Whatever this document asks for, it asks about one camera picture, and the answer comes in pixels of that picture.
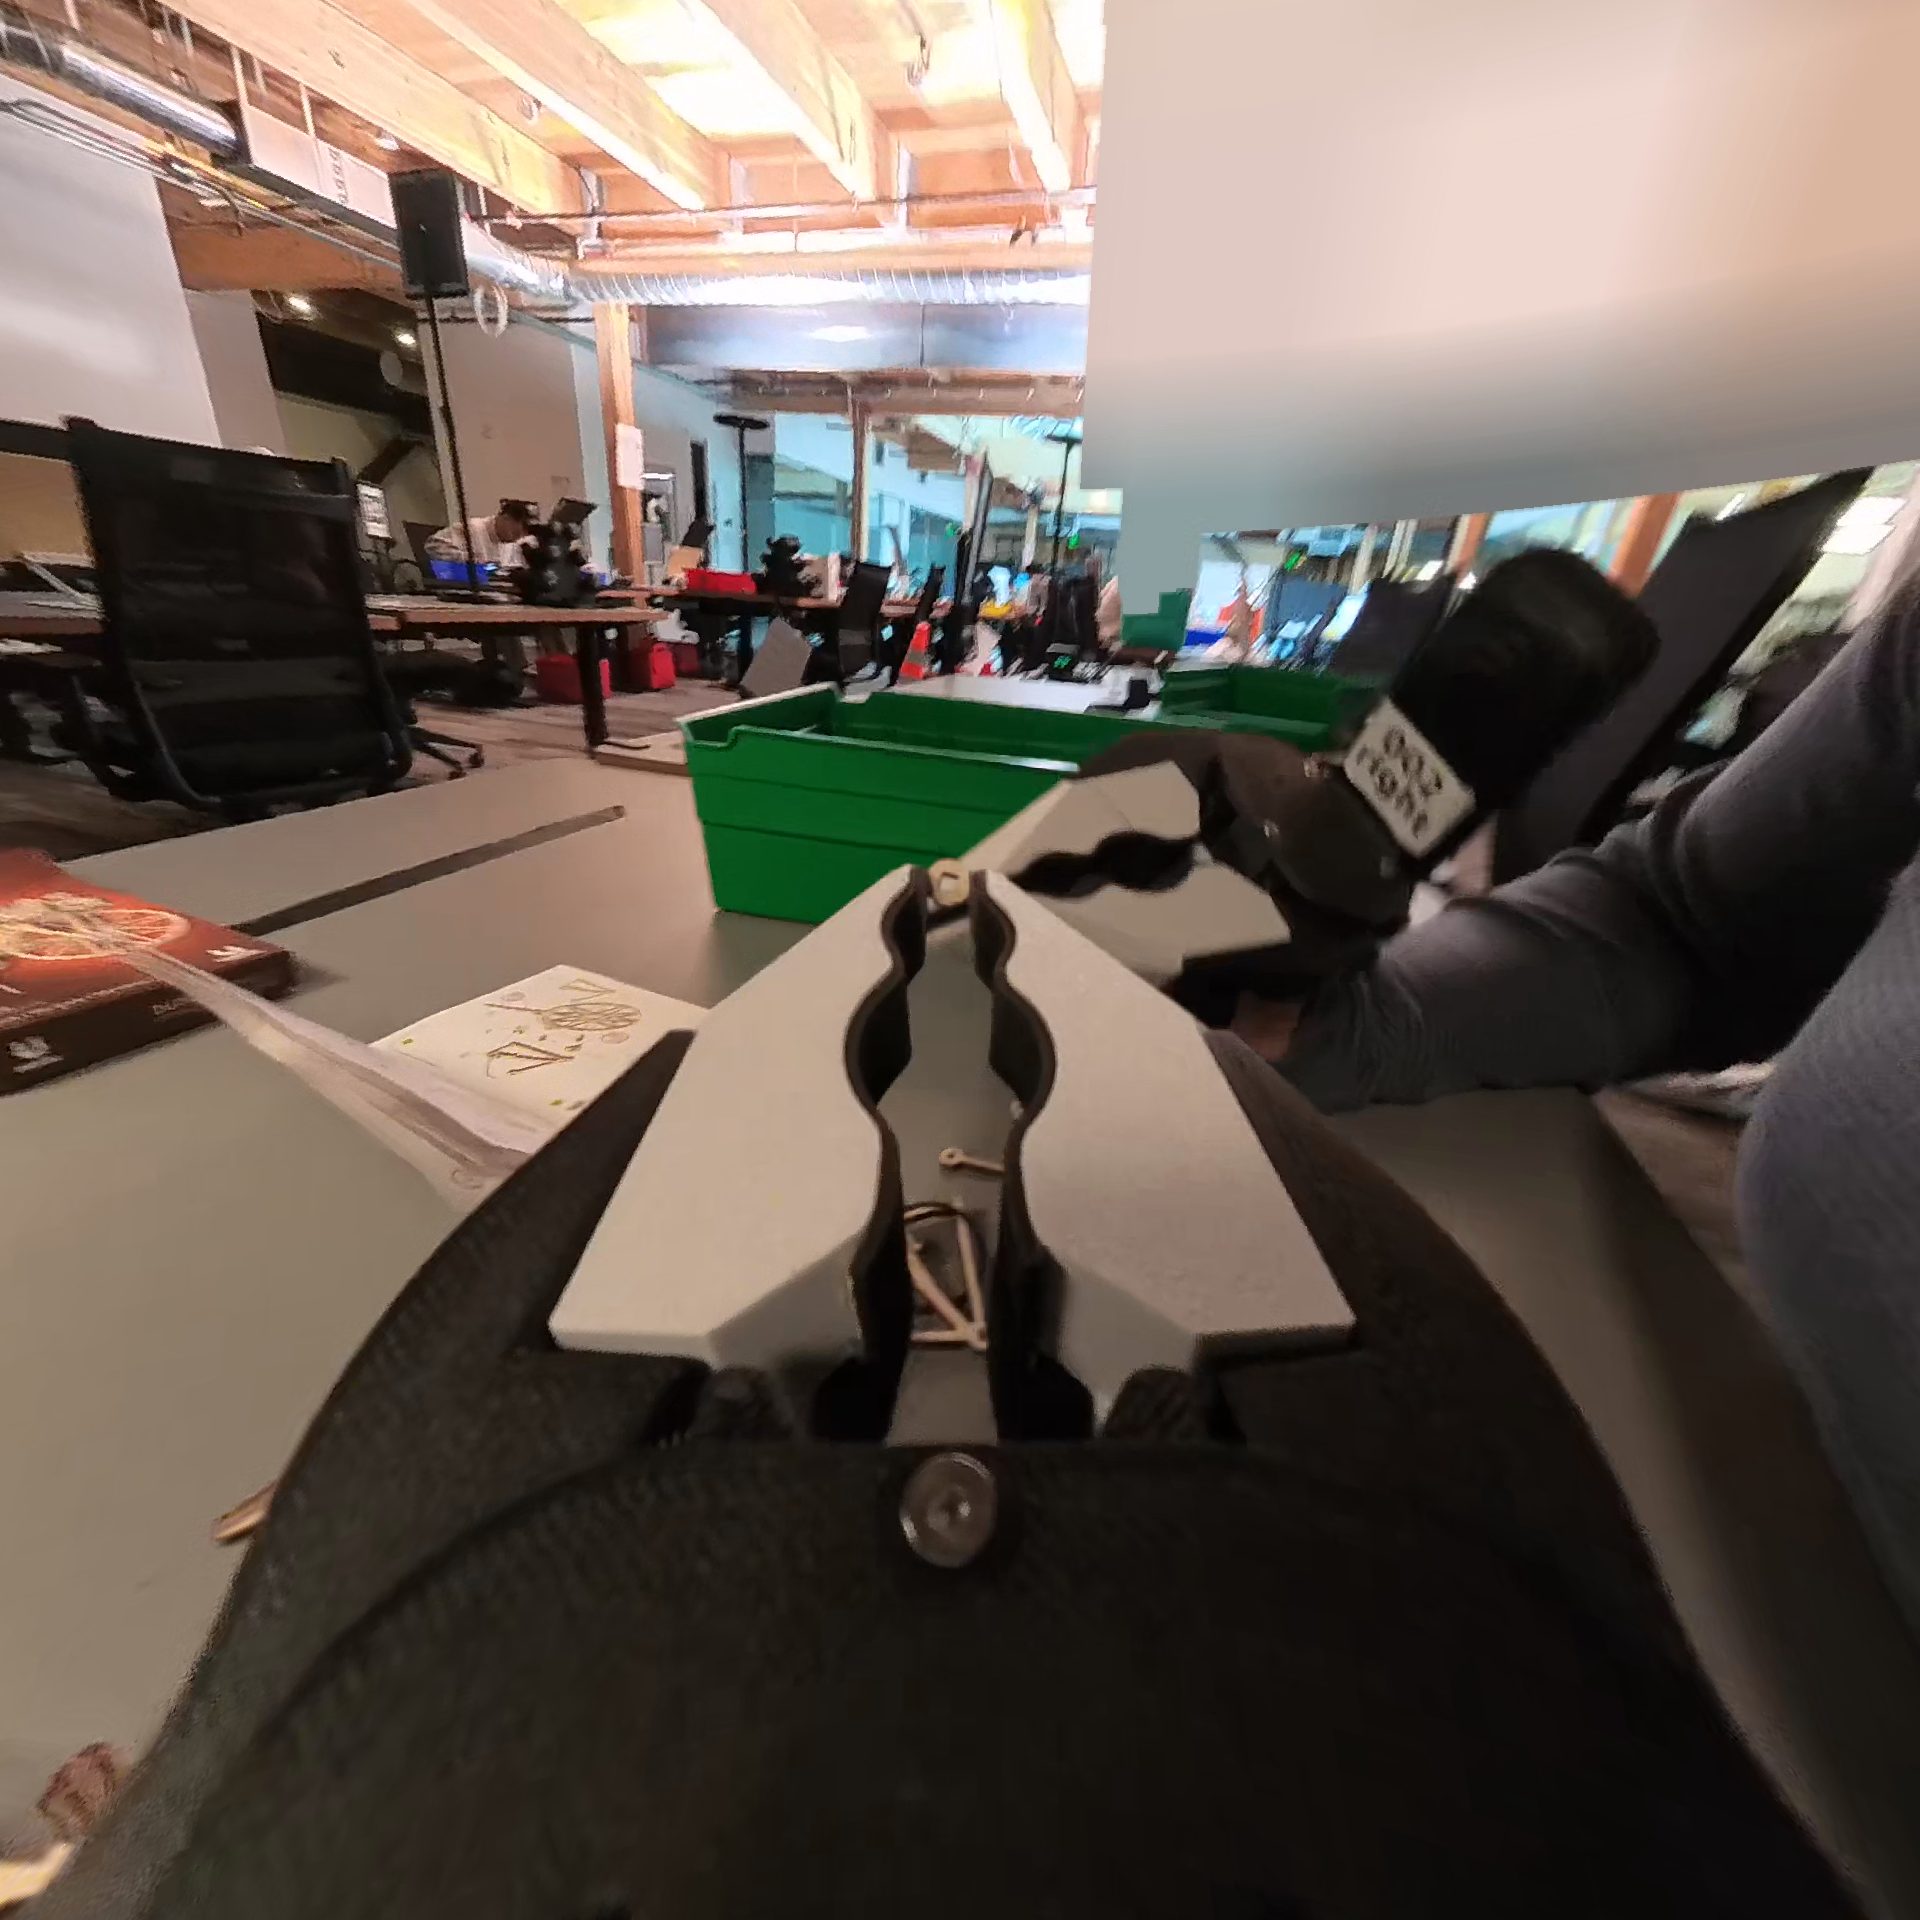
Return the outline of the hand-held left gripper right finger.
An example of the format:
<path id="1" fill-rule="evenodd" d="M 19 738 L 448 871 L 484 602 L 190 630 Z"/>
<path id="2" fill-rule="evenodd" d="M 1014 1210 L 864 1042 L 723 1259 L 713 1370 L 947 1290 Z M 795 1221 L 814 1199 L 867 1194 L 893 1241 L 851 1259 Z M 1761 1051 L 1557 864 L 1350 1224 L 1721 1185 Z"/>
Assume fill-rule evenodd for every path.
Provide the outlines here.
<path id="1" fill-rule="evenodd" d="M 1345 1349 L 1355 1313 L 1176 1000 L 1008 879 L 969 888 L 998 1178 L 987 1376 L 1002 1434 L 1099 1434 L 1145 1374 Z"/>

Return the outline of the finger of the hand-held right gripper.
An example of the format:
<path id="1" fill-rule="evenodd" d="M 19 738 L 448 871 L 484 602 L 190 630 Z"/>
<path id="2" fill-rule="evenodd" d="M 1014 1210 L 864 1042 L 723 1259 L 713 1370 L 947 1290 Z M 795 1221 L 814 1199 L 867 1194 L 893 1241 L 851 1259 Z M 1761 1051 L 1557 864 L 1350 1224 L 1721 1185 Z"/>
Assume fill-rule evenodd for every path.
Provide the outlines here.
<path id="1" fill-rule="evenodd" d="M 1035 897 L 1002 873 L 956 869 L 961 905 L 992 895 L 1035 902 L 1154 989 L 1212 965 L 1262 970 L 1291 950 L 1291 927 L 1272 895 L 1208 858 L 1172 885 L 1139 890 L 1101 880 L 1084 897 Z"/>
<path id="2" fill-rule="evenodd" d="M 1056 782 L 997 831 L 997 873 L 1046 902 L 1163 895 L 1212 864 L 1201 795 L 1170 760 Z"/>

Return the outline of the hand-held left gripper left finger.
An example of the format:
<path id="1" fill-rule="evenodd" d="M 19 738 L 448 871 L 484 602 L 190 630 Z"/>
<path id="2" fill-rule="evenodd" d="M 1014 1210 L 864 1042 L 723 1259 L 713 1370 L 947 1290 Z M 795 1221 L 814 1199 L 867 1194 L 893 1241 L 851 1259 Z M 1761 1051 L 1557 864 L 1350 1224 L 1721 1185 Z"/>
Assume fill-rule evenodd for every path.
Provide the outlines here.
<path id="1" fill-rule="evenodd" d="M 557 1346 L 766 1376 L 886 1434 L 915 1321 L 900 1150 L 928 875 L 893 869 L 705 1018 L 548 1318 Z"/>

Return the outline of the person's right forearm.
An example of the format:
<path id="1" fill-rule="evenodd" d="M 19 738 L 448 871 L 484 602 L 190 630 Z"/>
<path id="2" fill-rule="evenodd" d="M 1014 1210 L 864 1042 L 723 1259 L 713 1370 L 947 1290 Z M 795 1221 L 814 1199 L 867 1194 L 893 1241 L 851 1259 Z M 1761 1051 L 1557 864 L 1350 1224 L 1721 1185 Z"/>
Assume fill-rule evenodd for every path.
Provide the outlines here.
<path id="1" fill-rule="evenodd" d="M 1741 754 L 1317 991 L 1281 1072 L 1355 1113 L 1764 1061 L 1914 917 L 1915 786 L 1910 583 Z"/>

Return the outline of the brown model kit box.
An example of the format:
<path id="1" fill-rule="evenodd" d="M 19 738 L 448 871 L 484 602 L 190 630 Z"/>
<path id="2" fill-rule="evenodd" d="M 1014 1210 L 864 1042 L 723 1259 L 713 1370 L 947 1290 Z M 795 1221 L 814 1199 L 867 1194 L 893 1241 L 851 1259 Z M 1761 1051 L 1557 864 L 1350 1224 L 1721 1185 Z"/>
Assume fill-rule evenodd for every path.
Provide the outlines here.
<path id="1" fill-rule="evenodd" d="M 270 1002 L 299 978 L 297 961 L 274 942 L 83 880 L 43 854 L 5 854 L 2 1095 L 216 1024 L 174 970 Z"/>

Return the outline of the green plastic bin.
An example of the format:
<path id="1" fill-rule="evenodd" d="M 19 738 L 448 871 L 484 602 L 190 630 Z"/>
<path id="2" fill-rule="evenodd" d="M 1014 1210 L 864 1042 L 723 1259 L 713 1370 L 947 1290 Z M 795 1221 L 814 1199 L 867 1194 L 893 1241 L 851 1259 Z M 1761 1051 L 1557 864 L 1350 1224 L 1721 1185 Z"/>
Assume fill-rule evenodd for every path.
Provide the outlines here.
<path id="1" fill-rule="evenodd" d="M 1162 683 L 942 679 L 864 698 L 829 686 L 680 720 L 713 904 L 821 925 L 884 873 L 961 858 L 1158 720 Z"/>

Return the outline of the white instruction sheet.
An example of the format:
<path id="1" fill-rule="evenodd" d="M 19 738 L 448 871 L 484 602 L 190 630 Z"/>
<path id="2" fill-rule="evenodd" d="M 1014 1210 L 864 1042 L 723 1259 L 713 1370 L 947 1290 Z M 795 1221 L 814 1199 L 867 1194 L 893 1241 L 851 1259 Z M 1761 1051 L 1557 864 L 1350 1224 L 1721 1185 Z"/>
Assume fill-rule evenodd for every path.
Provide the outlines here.
<path id="1" fill-rule="evenodd" d="M 602 1098 L 669 1034 L 707 1018 L 697 1005 L 582 968 L 548 968 L 427 1016 L 373 1048 L 425 1063 L 504 1110 L 561 1123 Z"/>

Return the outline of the clear plastic wrapper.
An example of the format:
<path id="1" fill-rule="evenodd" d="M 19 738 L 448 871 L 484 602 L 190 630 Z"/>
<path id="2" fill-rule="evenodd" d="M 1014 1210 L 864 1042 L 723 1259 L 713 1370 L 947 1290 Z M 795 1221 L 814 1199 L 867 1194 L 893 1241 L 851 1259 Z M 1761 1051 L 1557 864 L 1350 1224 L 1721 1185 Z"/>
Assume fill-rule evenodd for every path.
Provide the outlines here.
<path id="1" fill-rule="evenodd" d="M 168 953 L 130 950 L 124 959 L 286 1067 L 459 1213 L 505 1185 L 555 1135 L 429 1063 L 342 1039 Z"/>

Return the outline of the black flat panel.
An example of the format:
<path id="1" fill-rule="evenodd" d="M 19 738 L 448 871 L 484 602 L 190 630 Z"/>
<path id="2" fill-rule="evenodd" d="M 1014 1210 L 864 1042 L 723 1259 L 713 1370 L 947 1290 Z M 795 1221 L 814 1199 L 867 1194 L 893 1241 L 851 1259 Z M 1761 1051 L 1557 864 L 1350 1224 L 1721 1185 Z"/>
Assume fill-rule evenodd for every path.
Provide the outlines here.
<path id="1" fill-rule="evenodd" d="M 1869 469 L 1819 477 L 1725 519 L 1691 518 L 1640 592 L 1659 650 L 1648 672 L 1500 815 L 1492 885 L 1596 847 L 1667 768 L 1684 725 L 1813 570 Z"/>

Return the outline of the long wooden desk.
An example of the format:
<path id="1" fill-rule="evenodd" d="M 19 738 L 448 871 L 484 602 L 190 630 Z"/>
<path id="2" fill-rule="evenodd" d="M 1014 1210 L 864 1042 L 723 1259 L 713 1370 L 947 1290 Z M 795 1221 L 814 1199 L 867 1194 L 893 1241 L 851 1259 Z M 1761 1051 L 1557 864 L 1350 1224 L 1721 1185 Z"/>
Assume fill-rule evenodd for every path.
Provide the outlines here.
<path id="1" fill-rule="evenodd" d="M 608 695 L 594 683 L 589 658 L 604 655 L 598 638 L 620 633 L 614 691 L 633 691 L 630 631 L 656 637 L 665 609 L 649 592 L 614 592 L 585 609 L 529 609 L 425 595 L 374 595 L 368 625 L 378 638 L 493 638 L 496 633 L 563 633 L 581 667 L 582 744 L 597 754 L 611 744 Z M 2 592 L 2 693 L 59 705 L 100 663 L 106 615 L 93 595 Z"/>

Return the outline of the black mesh office chair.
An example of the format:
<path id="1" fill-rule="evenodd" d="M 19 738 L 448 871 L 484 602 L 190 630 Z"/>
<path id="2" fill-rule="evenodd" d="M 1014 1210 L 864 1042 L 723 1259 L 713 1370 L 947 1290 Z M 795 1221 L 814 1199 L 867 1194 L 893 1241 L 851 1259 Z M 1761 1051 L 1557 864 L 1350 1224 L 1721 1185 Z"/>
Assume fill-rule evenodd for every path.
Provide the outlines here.
<path id="1" fill-rule="evenodd" d="M 81 417 L 64 435 L 100 614 L 56 734 L 99 784 L 229 825 L 405 786 L 353 473 Z"/>

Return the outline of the black speaker on stand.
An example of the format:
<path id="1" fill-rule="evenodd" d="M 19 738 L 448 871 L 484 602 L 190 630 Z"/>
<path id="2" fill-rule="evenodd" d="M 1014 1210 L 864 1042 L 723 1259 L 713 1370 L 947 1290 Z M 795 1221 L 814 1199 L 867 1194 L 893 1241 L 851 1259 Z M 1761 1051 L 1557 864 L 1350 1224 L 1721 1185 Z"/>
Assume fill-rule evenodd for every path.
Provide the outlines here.
<path id="1" fill-rule="evenodd" d="M 405 295 L 424 318 L 427 391 L 434 403 L 437 435 L 450 501 L 459 525 L 461 595 L 482 592 L 482 570 L 474 546 L 459 427 L 450 406 L 441 307 L 474 290 L 464 253 L 464 200 L 454 175 L 414 169 L 392 176 L 392 205 L 397 235 Z"/>

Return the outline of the wooden triangular frame with band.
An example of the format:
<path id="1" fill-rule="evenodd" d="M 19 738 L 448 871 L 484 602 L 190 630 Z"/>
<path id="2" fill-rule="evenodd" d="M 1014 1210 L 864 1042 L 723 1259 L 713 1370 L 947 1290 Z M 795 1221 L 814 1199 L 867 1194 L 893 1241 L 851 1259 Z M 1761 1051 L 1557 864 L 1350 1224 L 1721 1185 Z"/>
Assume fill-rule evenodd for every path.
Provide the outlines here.
<path id="1" fill-rule="evenodd" d="M 912 1287 L 912 1342 L 982 1354 L 989 1344 L 987 1243 L 973 1216 L 953 1202 L 904 1213 L 905 1274 Z"/>

